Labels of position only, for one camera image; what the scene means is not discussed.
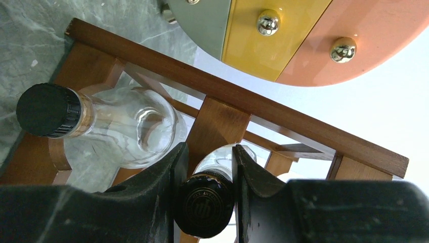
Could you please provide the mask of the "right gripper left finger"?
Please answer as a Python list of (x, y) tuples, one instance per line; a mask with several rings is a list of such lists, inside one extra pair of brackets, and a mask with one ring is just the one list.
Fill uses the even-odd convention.
[(174, 200), (188, 161), (188, 146), (181, 142), (104, 192), (2, 186), (1, 242), (178, 242)]

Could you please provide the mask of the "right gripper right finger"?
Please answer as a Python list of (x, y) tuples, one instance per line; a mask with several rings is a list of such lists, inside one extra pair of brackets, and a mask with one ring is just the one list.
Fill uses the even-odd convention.
[(428, 198), (402, 181), (289, 180), (232, 148), (239, 242), (428, 242)]

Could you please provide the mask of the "small clear black-cap bottle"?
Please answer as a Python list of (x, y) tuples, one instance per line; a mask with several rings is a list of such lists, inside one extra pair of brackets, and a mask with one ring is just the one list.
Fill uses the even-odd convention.
[(212, 238), (228, 226), (235, 203), (233, 147), (229, 144), (209, 153), (179, 187), (174, 217), (183, 233)]

